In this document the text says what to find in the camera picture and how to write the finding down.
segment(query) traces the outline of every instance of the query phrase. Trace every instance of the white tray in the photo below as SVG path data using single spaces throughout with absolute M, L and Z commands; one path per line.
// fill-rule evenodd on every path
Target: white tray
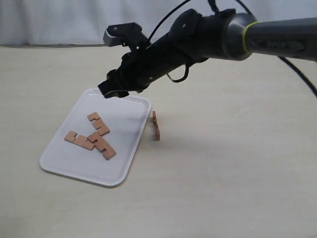
M 51 173 L 104 186 L 122 183 L 139 144 L 151 102 L 143 97 L 105 99 L 99 89 L 85 91 L 40 158 L 41 167 Z M 69 131 L 89 136 L 96 130 L 87 115 L 98 112 L 110 133 L 103 138 L 117 154 L 106 160 L 102 153 L 64 140 Z

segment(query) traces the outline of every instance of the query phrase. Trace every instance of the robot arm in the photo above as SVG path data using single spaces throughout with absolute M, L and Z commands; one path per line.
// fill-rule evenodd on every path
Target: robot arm
M 151 44 L 136 23 L 107 28 L 108 46 L 128 46 L 118 69 L 98 85 L 105 98 L 142 92 L 155 80 L 181 65 L 208 59 L 245 60 L 252 53 L 317 61 L 317 18 L 257 22 L 250 14 L 227 9 L 202 16 L 193 9 L 182 13 L 170 31 Z

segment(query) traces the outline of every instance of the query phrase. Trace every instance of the yellow ring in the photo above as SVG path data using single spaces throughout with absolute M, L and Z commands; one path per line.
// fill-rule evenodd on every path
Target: yellow ring
M 249 53 L 250 53 L 250 51 L 249 51 L 248 48 L 247 48 L 247 42 L 246 42 L 247 30 L 249 29 L 250 26 L 253 26 L 253 25 L 257 24 L 257 23 L 259 23 L 259 22 L 256 21 L 256 22 L 253 22 L 253 23 L 247 25 L 246 28 L 245 28 L 244 31 L 243 31 L 242 41 L 243 41 L 243 49 L 245 50 L 245 52 L 249 52 Z

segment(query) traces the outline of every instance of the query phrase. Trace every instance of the white wall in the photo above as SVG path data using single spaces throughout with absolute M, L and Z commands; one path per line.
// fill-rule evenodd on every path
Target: white wall
M 0 44 L 102 44 L 108 25 L 137 22 L 148 36 L 182 0 L 0 0 Z M 243 0 L 261 20 L 317 17 L 317 0 Z M 218 0 L 220 9 L 236 7 Z M 211 14 L 207 0 L 193 0 L 176 12 L 154 39 L 184 10 Z

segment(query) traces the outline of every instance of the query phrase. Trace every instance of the beige table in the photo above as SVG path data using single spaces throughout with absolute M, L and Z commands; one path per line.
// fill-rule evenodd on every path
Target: beige table
M 82 92 L 125 50 L 0 48 L 0 238 L 317 237 L 317 101 L 275 57 L 153 83 L 142 96 L 162 140 L 147 125 L 118 188 L 41 170 Z M 296 64 L 317 83 L 315 63 Z

